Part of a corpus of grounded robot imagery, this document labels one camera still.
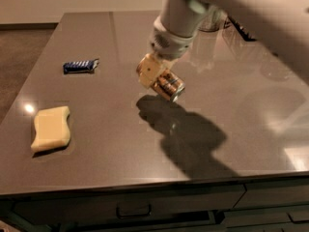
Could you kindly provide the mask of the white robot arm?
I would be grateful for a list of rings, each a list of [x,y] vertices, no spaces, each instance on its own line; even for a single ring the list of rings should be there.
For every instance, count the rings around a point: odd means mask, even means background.
[[[143,86],[152,86],[183,56],[213,6],[309,81],[309,0],[166,0],[154,21],[152,52],[137,68]]]

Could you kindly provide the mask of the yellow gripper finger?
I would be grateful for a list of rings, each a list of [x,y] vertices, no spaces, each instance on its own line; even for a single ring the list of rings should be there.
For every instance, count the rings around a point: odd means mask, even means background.
[[[166,68],[167,63],[164,60],[159,59],[155,54],[146,54],[136,69],[139,82],[149,89]]]

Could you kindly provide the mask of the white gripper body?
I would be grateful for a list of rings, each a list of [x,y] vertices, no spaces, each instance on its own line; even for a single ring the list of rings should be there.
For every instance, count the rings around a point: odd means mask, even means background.
[[[158,17],[150,35],[150,47],[157,58],[173,61],[186,53],[193,39],[193,36],[181,37],[169,32]]]

